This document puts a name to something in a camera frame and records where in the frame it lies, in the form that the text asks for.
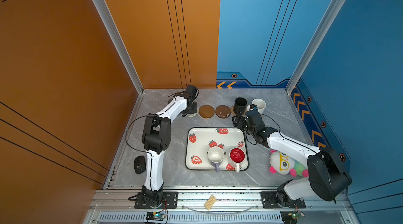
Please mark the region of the dark brown wooden round coaster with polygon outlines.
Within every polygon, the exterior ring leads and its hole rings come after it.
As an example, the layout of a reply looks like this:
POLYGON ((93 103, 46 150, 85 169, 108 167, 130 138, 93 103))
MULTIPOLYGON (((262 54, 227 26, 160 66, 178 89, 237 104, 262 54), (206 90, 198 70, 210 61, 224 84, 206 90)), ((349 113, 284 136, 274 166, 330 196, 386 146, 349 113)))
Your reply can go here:
POLYGON ((215 110, 215 114, 221 119, 226 119, 231 116, 232 111, 226 105, 219 105, 215 110))

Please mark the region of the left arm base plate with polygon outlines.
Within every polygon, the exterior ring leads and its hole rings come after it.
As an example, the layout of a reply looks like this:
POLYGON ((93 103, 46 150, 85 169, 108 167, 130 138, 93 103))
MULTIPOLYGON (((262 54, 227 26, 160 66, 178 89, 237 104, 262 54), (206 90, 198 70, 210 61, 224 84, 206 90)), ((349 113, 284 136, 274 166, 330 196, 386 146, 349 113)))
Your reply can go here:
POLYGON ((134 204, 135 209, 163 209, 167 204, 168 209, 176 209, 178 202, 178 192, 168 191, 163 193, 161 203, 152 203, 142 193, 138 193, 134 204))

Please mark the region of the black mug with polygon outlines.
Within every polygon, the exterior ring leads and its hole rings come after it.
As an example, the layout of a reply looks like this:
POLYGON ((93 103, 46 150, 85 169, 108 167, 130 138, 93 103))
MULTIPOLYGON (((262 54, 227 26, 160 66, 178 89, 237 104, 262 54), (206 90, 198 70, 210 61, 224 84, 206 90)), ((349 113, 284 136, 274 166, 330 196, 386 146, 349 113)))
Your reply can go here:
POLYGON ((243 115, 247 107, 247 100, 245 98, 236 98, 233 112, 235 115, 243 115))

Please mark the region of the light brown wooden round coaster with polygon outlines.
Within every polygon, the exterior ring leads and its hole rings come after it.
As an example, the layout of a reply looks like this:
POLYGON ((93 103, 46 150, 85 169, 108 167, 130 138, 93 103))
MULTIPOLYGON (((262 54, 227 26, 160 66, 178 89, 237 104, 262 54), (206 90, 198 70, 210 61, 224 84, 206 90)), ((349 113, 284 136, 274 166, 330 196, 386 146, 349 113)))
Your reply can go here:
POLYGON ((209 119, 214 116, 215 109, 211 105, 203 105, 200 107, 198 114, 205 119, 209 119))

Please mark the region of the white mug purple handle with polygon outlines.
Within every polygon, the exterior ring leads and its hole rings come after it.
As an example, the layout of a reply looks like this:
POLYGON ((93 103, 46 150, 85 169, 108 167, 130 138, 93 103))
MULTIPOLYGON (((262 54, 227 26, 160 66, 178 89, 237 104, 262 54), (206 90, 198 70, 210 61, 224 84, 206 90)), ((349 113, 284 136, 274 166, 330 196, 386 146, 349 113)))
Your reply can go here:
POLYGON ((216 172, 220 171, 220 164, 224 160, 225 152, 218 146, 211 147, 208 152, 207 156, 209 161, 214 166, 216 172))

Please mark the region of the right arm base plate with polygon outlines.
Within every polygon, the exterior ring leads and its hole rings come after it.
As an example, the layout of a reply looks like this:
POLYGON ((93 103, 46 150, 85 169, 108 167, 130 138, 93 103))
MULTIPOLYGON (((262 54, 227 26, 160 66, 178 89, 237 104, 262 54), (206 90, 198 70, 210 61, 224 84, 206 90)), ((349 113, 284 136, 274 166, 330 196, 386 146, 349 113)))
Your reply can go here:
POLYGON ((303 198, 292 200, 285 193, 278 191, 262 191, 260 193, 264 209, 268 208, 306 208, 303 198))

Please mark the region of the red inside white mug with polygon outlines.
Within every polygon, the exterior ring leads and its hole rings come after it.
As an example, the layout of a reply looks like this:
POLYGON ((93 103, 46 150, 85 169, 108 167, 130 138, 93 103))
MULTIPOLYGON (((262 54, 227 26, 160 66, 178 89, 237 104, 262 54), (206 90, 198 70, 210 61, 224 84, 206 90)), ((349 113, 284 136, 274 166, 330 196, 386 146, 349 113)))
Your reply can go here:
POLYGON ((229 152, 229 165, 234 169, 236 173, 241 170, 241 165, 246 160, 246 153, 239 147, 234 147, 229 152))

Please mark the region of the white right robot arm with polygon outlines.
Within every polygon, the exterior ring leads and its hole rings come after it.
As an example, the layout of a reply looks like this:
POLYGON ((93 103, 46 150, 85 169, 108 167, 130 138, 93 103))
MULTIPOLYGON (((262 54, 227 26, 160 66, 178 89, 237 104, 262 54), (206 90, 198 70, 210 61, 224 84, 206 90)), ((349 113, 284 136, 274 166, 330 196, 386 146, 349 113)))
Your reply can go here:
POLYGON ((238 114, 232 121, 233 126, 245 135, 251 135, 256 143, 279 154, 282 168, 289 168, 289 159, 293 159, 307 169, 306 177, 287 181, 278 187, 276 199, 280 207, 291 207, 297 200, 311 196, 334 202, 336 196, 352 183, 346 166, 333 148, 316 147, 288 138, 279 127, 265 126, 262 114, 257 110, 238 114))

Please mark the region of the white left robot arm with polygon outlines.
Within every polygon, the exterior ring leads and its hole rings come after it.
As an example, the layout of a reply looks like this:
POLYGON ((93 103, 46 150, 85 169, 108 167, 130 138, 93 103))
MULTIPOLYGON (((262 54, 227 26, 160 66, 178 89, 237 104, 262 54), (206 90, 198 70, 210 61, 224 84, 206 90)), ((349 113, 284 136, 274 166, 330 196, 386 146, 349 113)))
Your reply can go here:
POLYGON ((140 196, 152 207, 163 201, 163 160, 172 139, 171 124, 179 115, 197 112, 198 93, 197 87, 188 85, 185 91, 174 93, 172 101, 161 111, 145 117, 142 143, 147 153, 147 177, 140 196))

